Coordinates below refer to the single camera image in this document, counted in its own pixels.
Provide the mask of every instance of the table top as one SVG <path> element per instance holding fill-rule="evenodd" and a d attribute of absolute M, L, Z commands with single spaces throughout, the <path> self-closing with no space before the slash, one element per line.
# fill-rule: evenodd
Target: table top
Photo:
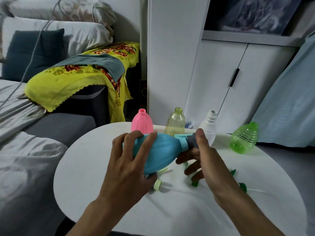
<path fill-rule="evenodd" d="M 64 214 L 77 221 L 86 206 L 96 199 L 106 174 L 112 140 L 130 132 L 130 122 L 98 127 L 79 138 L 58 164 L 53 190 Z M 163 132 L 164 126 L 154 125 Z M 186 133 L 195 130 L 186 129 Z M 306 209 L 296 186 L 286 172 L 267 154 L 255 147 L 248 155 L 230 150 L 230 135 L 217 134 L 216 148 L 229 169 L 236 169 L 235 179 L 248 191 L 264 214 L 286 236 L 306 235 Z M 205 180 L 192 187 L 184 175 L 184 166 L 175 162 L 158 178 L 173 190 L 152 191 L 145 195 L 113 230 L 140 235 L 239 235 L 225 212 L 215 203 Z"/>

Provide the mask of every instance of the blue spray bottle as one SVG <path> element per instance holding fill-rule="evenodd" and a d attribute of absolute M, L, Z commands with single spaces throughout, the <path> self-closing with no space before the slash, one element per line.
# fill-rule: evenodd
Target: blue spray bottle
<path fill-rule="evenodd" d="M 141 144 L 148 134 L 135 140 L 133 155 L 136 156 Z M 183 151 L 192 147 L 198 147 L 195 134 L 178 134 L 175 137 L 164 133 L 158 133 L 147 162 L 144 167 L 144 174 L 149 175 L 167 167 Z"/>

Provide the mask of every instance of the person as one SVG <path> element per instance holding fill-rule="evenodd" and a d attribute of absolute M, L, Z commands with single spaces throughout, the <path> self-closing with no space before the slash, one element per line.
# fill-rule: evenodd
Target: person
<path fill-rule="evenodd" d="M 134 158 L 135 139 L 142 137 L 140 131 L 125 133 L 112 142 L 112 151 L 104 182 L 98 197 L 85 209 L 67 236 L 104 236 L 139 200 L 149 192 L 157 179 L 152 174 L 145 178 L 144 165 L 149 150 L 157 136 L 150 133 Z M 249 195 L 234 180 L 218 152 L 211 148 L 202 129 L 196 131 L 198 148 L 182 152 L 177 164 L 195 159 L 186 170 L 189 175 L 201 168 L 193 181 L 205 178 L 217 204 L 230 217 L 241 236 L 284 236 L 262 213 Z"/>

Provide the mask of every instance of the transparent green bottle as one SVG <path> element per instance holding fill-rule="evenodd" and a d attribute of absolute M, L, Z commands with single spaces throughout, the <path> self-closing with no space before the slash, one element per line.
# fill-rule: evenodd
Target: transparent green bottle
<path fill-rule="evenodd" d="M 164 133 L 172 137 L 185 133 L 185 116 L 182 108 L 175 108 L 175 112 L 169 116 Z"/>
<path fill-rule="evenodd" d="M 245 154 L 256 145 L 258 140 L 258 124 L 250 122 L 243 125 L 231 135 L 230 148 L 238 154 Z"/>

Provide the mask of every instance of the finger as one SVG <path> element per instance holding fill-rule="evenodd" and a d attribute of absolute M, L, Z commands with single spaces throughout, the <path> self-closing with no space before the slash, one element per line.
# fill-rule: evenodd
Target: finger
<path fill-rule="evenodd" d="M 140 137 L 143 137 L 143 134 L 138 130 L 133 131 L 125 136 L 124 148 L 123 148 L 123 154 L 122 154 L 124 158 L 130 161 L 133 160 L 132 152 L 135 146 L 135 140 Z"/>
<path fill-rule="evenodd" d="M 189 176 L 190 174 L 196 172 L 197 170 L 199 170 L 201 168 L 201 163 L 200 161 L 195 161 L 194 163 L 192 163 L 189 167 L 187 167 L 187 169 L 184 171 L 184 174 Z"/>
<path fill-rule="evenodd" d="M 200 170 L 196 174 L 194 174 L 194 176 L 191 178 L 191 181 L 196 182 L 196 181 L 199 181 L 203 178 L 204 178 L 204 176 L 203 176 L 202 170 Z"/>
<path fill-rule="evenodd" d="M 144 178 L 145 193 L 149 192 L 149 190 L 153 187 L 156 180 L 157 173 L 153 173 L 148 178 Z"/>
<path fill-rule="evenodd" d="M 209 154 L 210 146 L 204 131 L 201 128 L 196 131 L 196 142 L 200 151 L 200 159 L 202 160 L 203 156 L 207 156 Z"/>
<path fill-rule="evenodd" d="M 198 148 L 192 148 L 192 149 L 189 149 L 188 151 L 184 151 L 182 153 L 180 153 L 176 159 L 176 164 L 182 164 L 186 161 L 189 161 L 189 160 L 199 160 L 199 155 L 200 155 L 200 151 Z"/>
<path fill-rule="evenodd" d="M 123 153 L 124 138 L 127 134 L 128 133 L 124 133 L 114 138 L 114 140 L 112 141 L 112 151 L 111 151 L 111 156 L 110 156 L 109 161 L 116 160 L 121 157 Z"/>
<path fill-rule="evenodd" d="M 144 165 L 147 161 L 149 151 L 157 137 L 157 132 L 154 131 L 150 133 L 144 142 L 141 144 L 141 147 L 136 155 L 136 158 L 134 159 L 135 164 L 141 169 L 141 171 L 144 171 Z"/>

